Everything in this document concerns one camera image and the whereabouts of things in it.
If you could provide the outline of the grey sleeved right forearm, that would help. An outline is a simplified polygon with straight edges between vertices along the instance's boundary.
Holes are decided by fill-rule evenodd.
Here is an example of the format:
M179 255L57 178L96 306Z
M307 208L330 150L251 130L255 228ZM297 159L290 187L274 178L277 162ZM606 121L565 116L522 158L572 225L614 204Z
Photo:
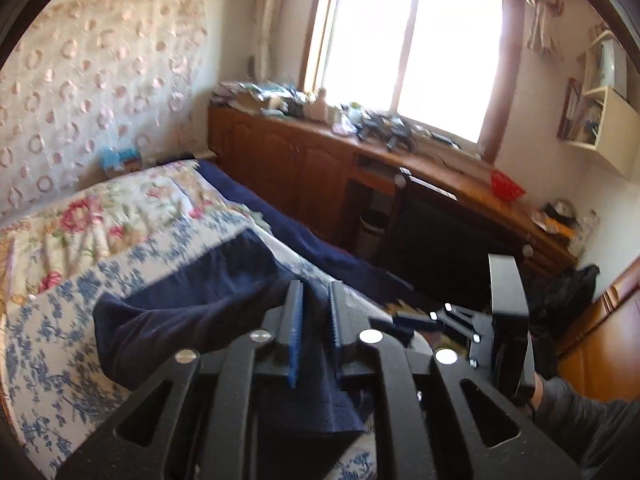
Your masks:
M639 399L592 400L559 377L535 375L528 409L534 424L574 460L583 479L593 479L639 427Z

